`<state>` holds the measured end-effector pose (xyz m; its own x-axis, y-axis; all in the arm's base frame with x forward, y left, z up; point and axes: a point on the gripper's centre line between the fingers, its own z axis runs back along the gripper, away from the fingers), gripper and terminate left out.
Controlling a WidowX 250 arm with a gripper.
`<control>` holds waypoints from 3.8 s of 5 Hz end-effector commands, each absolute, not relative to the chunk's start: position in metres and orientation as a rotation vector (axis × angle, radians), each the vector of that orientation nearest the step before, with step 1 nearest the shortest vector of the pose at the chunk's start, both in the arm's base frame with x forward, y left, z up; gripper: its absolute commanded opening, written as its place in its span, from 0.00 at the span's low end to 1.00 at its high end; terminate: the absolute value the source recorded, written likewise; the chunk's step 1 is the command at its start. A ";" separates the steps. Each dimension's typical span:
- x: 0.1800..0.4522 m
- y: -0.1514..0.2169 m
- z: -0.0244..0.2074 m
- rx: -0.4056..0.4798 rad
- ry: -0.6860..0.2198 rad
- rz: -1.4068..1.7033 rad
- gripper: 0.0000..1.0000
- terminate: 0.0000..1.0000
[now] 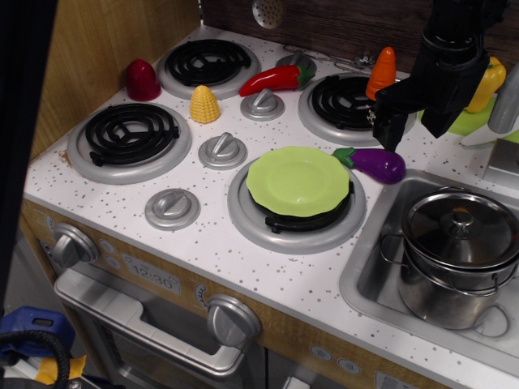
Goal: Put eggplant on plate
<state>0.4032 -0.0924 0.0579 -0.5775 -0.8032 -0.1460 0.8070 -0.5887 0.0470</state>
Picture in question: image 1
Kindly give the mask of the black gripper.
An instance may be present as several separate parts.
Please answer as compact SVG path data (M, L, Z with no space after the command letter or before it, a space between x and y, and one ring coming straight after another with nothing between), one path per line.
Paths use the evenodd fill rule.
M409 115L418 111L429 132L442 136L470 103L489 60L481 38L423 39L411 75L375 94L374 137L395 152Z

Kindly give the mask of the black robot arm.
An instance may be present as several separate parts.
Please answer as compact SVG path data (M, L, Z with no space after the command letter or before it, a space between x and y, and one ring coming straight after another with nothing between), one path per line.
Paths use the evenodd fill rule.
M465 109L490 64L484 34L503 20L507 1L434 1L423 27L410 76L375 94L373 135L393 152L408 116L422 113L422 124L436 138Z

